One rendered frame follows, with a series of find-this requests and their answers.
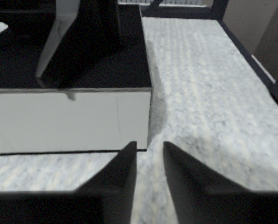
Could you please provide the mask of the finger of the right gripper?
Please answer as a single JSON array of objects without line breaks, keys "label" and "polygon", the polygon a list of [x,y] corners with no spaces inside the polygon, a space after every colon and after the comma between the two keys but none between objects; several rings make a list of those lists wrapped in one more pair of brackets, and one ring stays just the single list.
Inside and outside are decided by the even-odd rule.
[{"label": "finger of the right gripper", "polygon": [[35,78],[41,87],[49,87],[82,62],[106,50],[98,0],[56,0],[56,18]]}]

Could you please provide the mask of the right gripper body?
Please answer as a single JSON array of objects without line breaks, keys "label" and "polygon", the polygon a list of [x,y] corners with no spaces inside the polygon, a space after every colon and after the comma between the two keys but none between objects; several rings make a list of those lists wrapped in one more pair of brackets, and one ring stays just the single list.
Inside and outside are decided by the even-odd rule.
[{"label": "right gripper body", "polygon": [[[121,42],[118,0],[98,1],[107,49],[116,49]],[[0,23],[14,35],[49,35],[55,17],[56,0],[0,0]]]}]

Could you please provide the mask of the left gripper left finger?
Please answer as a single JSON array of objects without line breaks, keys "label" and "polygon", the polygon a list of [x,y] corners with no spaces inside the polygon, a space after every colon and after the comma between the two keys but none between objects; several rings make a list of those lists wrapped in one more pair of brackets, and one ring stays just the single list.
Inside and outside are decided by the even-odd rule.
[{"label": "left gripper left finger", "polygon": [[136,180],[130,141],[74,190],[0,191],[0,224],[130,224]]}]

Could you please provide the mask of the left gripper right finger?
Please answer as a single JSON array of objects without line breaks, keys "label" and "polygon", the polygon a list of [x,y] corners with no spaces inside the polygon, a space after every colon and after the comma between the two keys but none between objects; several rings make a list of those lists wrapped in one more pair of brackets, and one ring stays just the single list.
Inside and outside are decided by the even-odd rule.
[{"label": "left gripper right finger", "polygon": [[179,224],[278,224],[278,191],[250,190],[170,141],[163,162]]}]

